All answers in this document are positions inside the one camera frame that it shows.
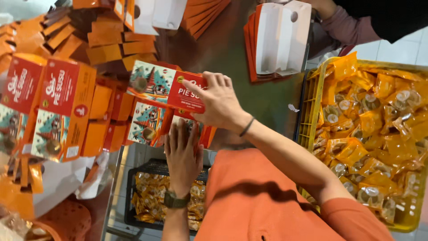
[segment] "yellow plastic crate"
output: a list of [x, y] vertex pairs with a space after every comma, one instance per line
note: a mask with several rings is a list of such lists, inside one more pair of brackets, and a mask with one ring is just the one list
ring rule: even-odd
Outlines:
[[[324, 76], [328, 64], [338, 59], [332, 57], [326, 60], [318, 69], [312, 69], [308, 73], [308, 78], [305, 82], [305, 92], [303, 93], [302, 116], [300, 120], [299, 133], [297, 142], [305, 147], [308, 151], [313, 150], [316, 126], [318, 121], [318, 113], [322, 98], [324, 85]], [[410, 64], [388, 63], [371, 60], [358, 60], [359, 66], [368, 68], [384, 68], [384, 69], [400, 69], [413, 73], [424, 73], [428, 76], [428, 66], [416, 66]], [[425, 160], [425, 166], [428, 165], [428, 160]], [[419, 219], [421, 217], [422, 203], [425, 194], [425, 181], [428, 175], [427, 169], [424, 167], [416, 177], [417, 196], [409, 196], [404, 199], [403, 203], [397, 203], [404, 207], [404, 211], [396, 209], [394, 224], [386, 224], [391, 231], [395, 232], [411, 232], [418, 228]], [[303, 197], [310, 198], [310, 195], [300, 189]]]

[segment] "person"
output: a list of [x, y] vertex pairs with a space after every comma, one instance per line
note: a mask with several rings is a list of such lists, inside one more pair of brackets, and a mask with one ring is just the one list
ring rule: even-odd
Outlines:
[[301, 0], [318, 11], [309, 33], [309, 59], [346, 45], [395, 43], [428, 26], [427, 1]]
[[[208, 89], [184, 81], [205, 104], [194, 118], [205, 125], [240, 134], [256, 148], [219, 151], [209, 171], [205, 216], [195, 240], [393, 240], [386, 226], [344, 188], [339, 179], [292, 140], [245, 112], [229, 77], [204, 72]], [[203, 147], [188, 140], [184, 122], [172, 125], [165, 138], [169, 192], [189, 195], [202, 170]], [[298, 193], [307, 190], [321, 206], [318, 214]], [[187, 207], [169, 208], [162, 240], [189, 240]]]

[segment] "orange shirt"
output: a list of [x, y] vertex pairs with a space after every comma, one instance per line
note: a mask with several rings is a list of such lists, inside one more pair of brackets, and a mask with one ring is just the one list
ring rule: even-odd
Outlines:
[[337, 198], [321, 214], [259, 150], [219, 151], [195, 240], [393, 240], [357, 201]]

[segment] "sleeve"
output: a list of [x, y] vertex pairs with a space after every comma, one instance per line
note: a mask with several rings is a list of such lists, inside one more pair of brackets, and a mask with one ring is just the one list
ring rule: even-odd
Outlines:
[[368, 208], [353, 199], [328, 200], [321, 205], [321, 217], [347, 241], [394, 240], [386, 226]]
[[358, 45], [381, 39], [373, 30], [371, 17], [355, 19], [341, 6], [337, 6], [333, 16], [323, 20], [321, 26], [343, 45]]

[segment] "black bracelet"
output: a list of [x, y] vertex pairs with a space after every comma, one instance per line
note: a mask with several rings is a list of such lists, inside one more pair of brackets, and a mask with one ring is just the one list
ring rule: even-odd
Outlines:
[[248, 131], [248, 129], [250, 128], [251, 124], [253, 123], [253, 121], [255, 120], [255, 117], [253, 116], [253, 118], [251, 119], [250, 123], [248, 123], [248, 125], [246, 126], [246, 128], [241, 132], [241, 134], [239, 134], [239, 137], [243, 137], [245, 135], [245, 133]]

